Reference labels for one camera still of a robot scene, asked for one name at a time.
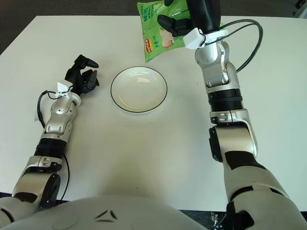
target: chip bag logo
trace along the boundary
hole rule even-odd
[[[151,53],[153,51],[153,42],[148,38],[145,39],[145,49],[147,53]]]

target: white connector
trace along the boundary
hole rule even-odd
[[[202,35],[201,29],[194,28],[183,37],[184,45],[188,49],[197,49],[205,46],[206,43],[215,41],[228,34],[227,30],[219,30],[213,33]]]

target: black cable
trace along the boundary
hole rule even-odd
[[[72,86],[70,86],[70,87],[68,88],[67,91],[65,91],[65,92],[60,92],[60,93],[67,93],[67,92],[69,92],[69,90],[71,90],[71,88],[72,88]]]
[[[43,92],[40,94],[40,96],[39,96],[39,98],[38,98],[38,101],[37,101],[37,116],[38,116],[38,120],[39,120],[40,123],[42,124],[42,127],[43,127],[43,128],[45,128],[46,125],[45,125],[45,123],[44,123],[44,119],[43,119],[42,112],[40,111],[40,101],[42,100],[43,96],[46,95],[46,94],[48,94],[48,97],[49,97],[50,99],[52,99],[52,100],[58,99],[58,98],[52,98],[52,97],[50,96],[49,93],[54,93],[54,94],[55,94],[55,92],[53,92],[53,91],[45,90],[45,91],[43,91]]]
[[[244,25],[242,27],[240,27],[239,29],[233,31],[232,33],[224,36],[224,37],[221,37],[217,40],[215,40],[214,42],[210,42],[210,43],[206,43],[205,46],[207,45],[210,45],[210,44],[213,44],[215,42],[219,42],[227,37],[229,37],[230,35],[233,35],[234,33],[238,32],[239,30],[245,28],[245,27],[248,27],[250,25],[255,25],[258,27],[258,31],[259,31],[259,38],[258,38],[258,42],[256,44],[256,47],[255,49],[253,50],[253,52],[251,53],[251,55],[248,57],[248,59],[236,70],[237,72],[240,72],[243,68],[245,68],[250,62],[251,60],[255,57],[260,45],[261,45],[261,42],[262,42],[262,38],[263,38],[263,28],[262,26],[259,24],[259,22],[255,21],[255,20],[252,20],[252,19],[241,19],[241,20],[236,20],[236,21],[233,21],[233,22],[230,22],[230,23],[227,23],[225,25],[222,25],[219,29],[222,30],[230,25],[233,25],[233,24],[237,24],[237,23],[250,23],[250,24],[247,24],[247,25]]]
[[[62,195],[61,201],[63,200],[63,198],[64,198],[64,196],[65,196],[65,194],[66,194],[66,191],[67,191],[67,188],[68,188],[68,184],[69,184],[69,179],[70,179],[70,177],[71,177],[71,171],[70,171],[70,169],[69,169],[68,160],[67,160],[65,154],[63,154],[63,157],[64,157],[64,159],[65,159],[65,161],[66,161],[66,165],[67,165],[68,178],[67,178],[66,187],[65,187],[64,193],[63,193],[63,195]]]

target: bag of chips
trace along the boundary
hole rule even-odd
[[[174,1],[170,6],[164,5],[164,0],[148,3],[137,3],[141,17],[145,61],[171,49],[184,47],[183,36],[173,37],[158,23],[158,15],[163,14],[176,20],[190,18],[186,1]]]

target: dark floor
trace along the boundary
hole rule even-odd
[[[292,17],[296,1],[221,0],[220,2],[222,15]],[[137,0],[0,0],[0,53],[37,15],[137,15],[137,2]]]

